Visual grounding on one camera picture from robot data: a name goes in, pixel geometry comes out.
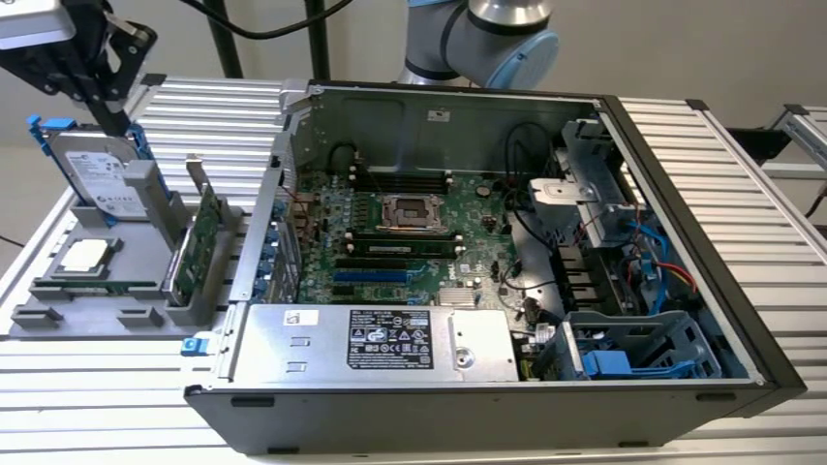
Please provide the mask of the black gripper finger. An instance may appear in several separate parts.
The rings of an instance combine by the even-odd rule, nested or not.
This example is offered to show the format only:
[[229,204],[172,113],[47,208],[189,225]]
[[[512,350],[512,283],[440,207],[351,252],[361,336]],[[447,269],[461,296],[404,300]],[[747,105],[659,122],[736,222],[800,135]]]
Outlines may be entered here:
[[105,51],[77,46],[31,46],[1,51],[1,68],[48,95],[63,93],[91,112],[108,133],[108,108],[101,78],[108,77]]
[[108,136],[121,137],[131,125],[124,106],[131,88],[141,72],[145,57],[155,46],[157,34],[145,25],[119,18],[105,17],[108,25],[107,46],[119,60],[116,70],[104,80],[105,115],[103,131]]

